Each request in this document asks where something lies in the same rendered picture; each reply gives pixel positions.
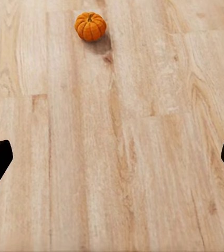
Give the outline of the pumpkin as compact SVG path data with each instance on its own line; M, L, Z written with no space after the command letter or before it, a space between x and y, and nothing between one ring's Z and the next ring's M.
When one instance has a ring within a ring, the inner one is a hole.
M81 39L91 42L99 40L104 35L106 23L99 14L84 12L76 18L74 27Z

